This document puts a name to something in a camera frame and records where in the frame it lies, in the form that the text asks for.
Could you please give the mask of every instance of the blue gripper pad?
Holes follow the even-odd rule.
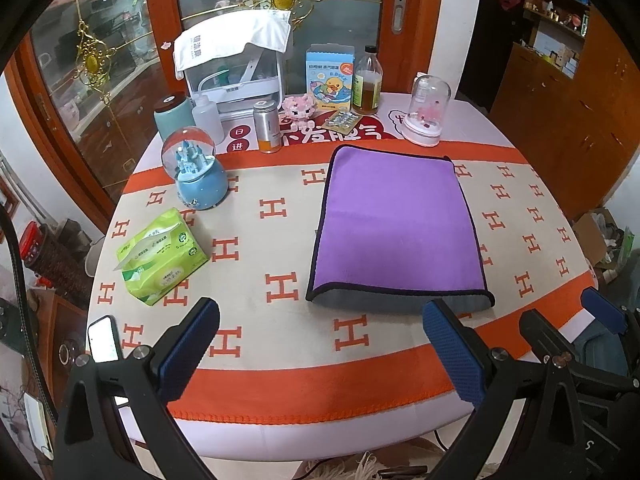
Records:
[[[200,298],[192,310],[193,315],[187,314],[180,325],[169,328],[161,338],[174,336],[170,331],[176,329],[175,342],[171,341],[172,348],[167,349],[158,368],[158,397],[162,402],[180,399],[220,328],[220,309],[215,301]]]
[[[430,301],[422,309],[424,333],[460,399],[471,402],[478,409],[486,395],[484,370],[451,323],[436,301]]]
[[[625,314],[595,288],[585,288],[580,295],[582,307],[601,322],[612,334],[623,334],[627,325]]]

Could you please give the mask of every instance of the silver can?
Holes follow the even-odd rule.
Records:
[[[255,135],[258,149],[263,153],[275,153],[282,147],[278,105],[271,99],[254,104]]]

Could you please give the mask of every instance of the blue snow globe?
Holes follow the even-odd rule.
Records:
[[[216,158],[211,138],[196,126],[185,126],[167,137],[162,145],[162,165],[175,180],[178,197],[187,207],[209,209],[226,196],[225,168]]]

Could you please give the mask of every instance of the phone screen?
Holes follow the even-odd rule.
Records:
[[[120,358],[118,341],[114,333],[114,321],[105,316],[89,325],[89,350],[97,363],[117,361]],[[116,405],[121,406],[129,402],[126,397],[115,397]]]

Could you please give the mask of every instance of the pill pack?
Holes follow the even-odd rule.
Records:
[[[338,111],[329,117],[322,127],[332,132],[347,135],[358,125],[362,117],[354,112]]]

